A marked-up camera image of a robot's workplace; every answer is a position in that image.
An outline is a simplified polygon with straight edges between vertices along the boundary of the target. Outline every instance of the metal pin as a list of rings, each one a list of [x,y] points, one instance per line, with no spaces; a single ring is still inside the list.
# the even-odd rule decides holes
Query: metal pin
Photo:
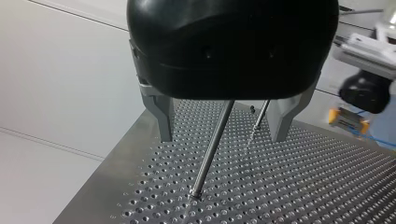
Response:
[[[215,157],[216,150],[218,149],[218,145],[222,133],[224,132],[225,125],[227,124],[228,121],[228,117],[230,117],[231,111],[233,110],[234,102],[235,102],[234,100],[224,102],[224,106],[221,110],[218,123],[216,125],[215,131],[213,132],[212,138],[210,139],[210,143],[207,148],[204,160],[201,164],[201,168],[195,180],[194,187],[190,191],[190,196],[193,198],[201,197],[202,186],[205,183],[205,179],[209,171],[210,164],[212,163],[213,158]]]
[[[262,125],[262,119],[265,117],[265,112],[268,109],[268,106],[270,105],[270,100],[267,100],[264,102],[262,105],[262,110],[260,111],[260,115],[256,120],[256,124],[254,125],[254,130],[259,130]]]

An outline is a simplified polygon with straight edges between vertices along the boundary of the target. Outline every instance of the black robot head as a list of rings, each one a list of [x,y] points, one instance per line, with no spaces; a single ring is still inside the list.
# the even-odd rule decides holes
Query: black robot head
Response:
[[[279,99],[320,74],[336,0],[129,0],[139,78],[185,99]]]

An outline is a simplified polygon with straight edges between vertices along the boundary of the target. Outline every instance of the cable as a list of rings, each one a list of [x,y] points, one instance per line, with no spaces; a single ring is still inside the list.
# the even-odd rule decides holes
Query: cable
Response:
[[[353,10],[347,12],[340,12],[340,16],[347,16],[347,15],[356,15],[356,14],[366,14],[366,13],[380,13],[383,12],[384,9],[367,9],[367,10]]]
[[[388,145],[388,146],[391,146],[391,147],[396,147],[396,144],[393,144],[393,143],[390,143],[390,142],[387,142],[387,141],[384,141],[384,140],[381,140],[381,139],[378,139],[378,138],[374,138],[372,136],[369,136],[369,135],[366,135],[366,134],[363,134],[363,133],[359,133],[357,130],[353,129],[352,127],[349,127],[349,130],[353,134],[356,134],[357,136],[360,136],[360,137],[363,137],[363,138],[367,138],[367,139],[371,139],[371,140],[374,140],[376,142],[379,142],[379,143],[382,143],[382,144],[385,144],[385,145]]]

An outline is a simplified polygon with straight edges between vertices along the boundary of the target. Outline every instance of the white floor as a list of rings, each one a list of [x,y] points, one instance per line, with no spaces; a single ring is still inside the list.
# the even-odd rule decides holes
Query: white floor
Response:
[[[0,133],[0,223],[52,223],[99,164]]]

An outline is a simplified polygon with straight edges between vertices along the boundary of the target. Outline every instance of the thin metal rod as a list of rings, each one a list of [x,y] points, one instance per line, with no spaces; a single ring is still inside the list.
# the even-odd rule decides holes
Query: thin metal rod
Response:
[[[268,105],[270,105],[270,100],[265,101],[264,104],[262,105],[262,110],[260,111],[260,115],[256,120],[256,124],[254,125],[255,130],[260,129],[260,127],[262,125],[262,119],[264,118],[265,113],[267,112]]]
[[[352,11],[346,11],[346,12],[343,11],[343,12],[340,12],[340,16],[365,14],[365,13],[381,13],[383,11],[384,11],[384,9],[352,10]]]
[[[212,138],[210,139],[209,146],[207,147],[207,151],[204,157],[204,160],[201,164],[201,168],[199,170],[198,176],[195,180],[194,187],[190,191],[190,196],[194,198],[201,197],[202,186],[205,183],[205,179],[207,176],[207,172],[209,171],[210,165],[215,157],[216,150],[218,149],[218,145],[224,132],[225,125],[227,124],[228,117],[230,117],[231,111],[233,110],[233,103],[235,101],[225,101],[224,106],[221,110],[221,114],[216,125],[215,131],[213,132]]]

